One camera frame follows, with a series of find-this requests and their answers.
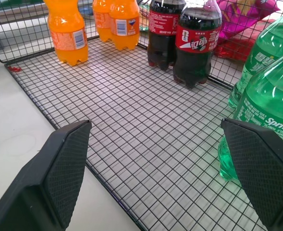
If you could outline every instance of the green bottle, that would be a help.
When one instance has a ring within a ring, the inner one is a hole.
[[[283,56],[283,16],[259,35],[245,63],[242,77],[235,84],[229,106],[236,108],[245,87],[253,75]]]
[[[252,77],[233,118],[270,128],[283,139],[283,57]],[[225,180],[237,179],[225,137],[218,157],[220,175]]]

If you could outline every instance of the orange soda bottle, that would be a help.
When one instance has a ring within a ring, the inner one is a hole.
[[[111,39],[110,16],[111,0],[94,0],[92,3],[95,24],[99,38],[106,42]]]
[[[60,61],[74,66],[88,60],[84,19],[78,0],[44,0],[49,9],[49,29]]]
[[[139,7],[136,0],[113,0],[111,4],[112,41],[118,50],[135,48],[139,40]]]

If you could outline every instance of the snack package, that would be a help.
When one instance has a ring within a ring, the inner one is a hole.
[[[223,20],[218,43],[280,10],[275,0],[217,0],[217,3]]]
[[[215,55],[245,62],[259,34],[274,21],[258,21],[257,24],[218,45]]]
[[[139,15],[140,15],[140,31],[149,30],[149,15],[150,15],[150,6],[148,1],[141,1],[139,4]]]

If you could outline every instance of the cola bottle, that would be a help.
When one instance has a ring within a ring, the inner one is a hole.
[[[196,83],[205,83],[208,79],[222,16],[216,0],[186,3],[177,27],[173,78],[193,88]]]
[[[149,15],[148,63],[167,70],[176,59],[175,35],[184,0],[152,0]]]

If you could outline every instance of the sprite logo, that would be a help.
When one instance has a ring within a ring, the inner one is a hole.
[[[273,118],[269,118],[268,120],[265,120],[265,122],[270,126],[283,129],[283,124],[276,122]]]

